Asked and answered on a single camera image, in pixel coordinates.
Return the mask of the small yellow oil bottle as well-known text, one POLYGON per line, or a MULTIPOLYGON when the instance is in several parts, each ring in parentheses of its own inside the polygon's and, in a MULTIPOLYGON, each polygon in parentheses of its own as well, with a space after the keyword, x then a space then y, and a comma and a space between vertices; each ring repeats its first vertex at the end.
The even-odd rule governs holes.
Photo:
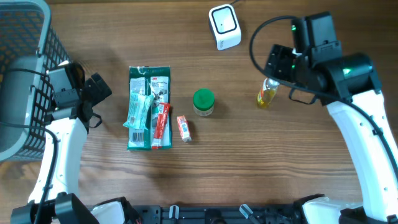
POLYGON ((279 82, 266 78, 263 82, 262 88, 257 95, 257 105, 260 108, 267 108, 274 99, 279 82))

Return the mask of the green 3M product package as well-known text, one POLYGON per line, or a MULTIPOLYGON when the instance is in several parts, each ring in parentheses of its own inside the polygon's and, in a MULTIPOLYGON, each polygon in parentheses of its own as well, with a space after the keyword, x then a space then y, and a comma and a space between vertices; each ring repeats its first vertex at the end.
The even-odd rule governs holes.
POLYGON ((154 95, 147 114, 146 129, 129 130, 128 151, 151 151, 155 134, 159 103, 170 102, 170 67, 130 67, 129 94, 154 95))

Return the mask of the orange small carton box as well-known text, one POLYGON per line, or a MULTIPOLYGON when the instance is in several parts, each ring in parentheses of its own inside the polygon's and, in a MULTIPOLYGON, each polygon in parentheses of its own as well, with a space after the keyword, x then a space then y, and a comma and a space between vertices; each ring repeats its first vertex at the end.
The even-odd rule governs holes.
POLYGON ((190 130, 188 127, 188 121, 186 120, 185 116, 178 116, 177 117, 178 128, 180 131, 180 136, 182 141, 189 142, 192 140, 190 130))

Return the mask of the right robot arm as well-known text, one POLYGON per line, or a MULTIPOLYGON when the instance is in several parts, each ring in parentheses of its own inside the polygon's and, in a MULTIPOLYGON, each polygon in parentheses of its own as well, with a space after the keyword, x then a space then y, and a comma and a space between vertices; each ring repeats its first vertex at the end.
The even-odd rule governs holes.
POLYGON ((330 13, 290 16, 293 47, 275 45, 261 72, 313 95, 325 106, 345 140, 361 187, 362 201, 314 195, 299 203, 305 223, 396 223, 397 144, 386 117, 373 61, 343 55, 330 13))

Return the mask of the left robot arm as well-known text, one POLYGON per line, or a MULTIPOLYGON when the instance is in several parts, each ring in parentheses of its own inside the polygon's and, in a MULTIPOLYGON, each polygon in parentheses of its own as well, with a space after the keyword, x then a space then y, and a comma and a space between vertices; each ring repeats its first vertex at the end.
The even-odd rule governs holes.
POLYGON ((52 85, 44 117, 46 143, 39 177, 27 205, 15 208, 11 223, 97 223, 78 198, 80 159, 93 107, 112 94, 95 73, 85 77, 79 63, 64 63, 46 71, 52 85))

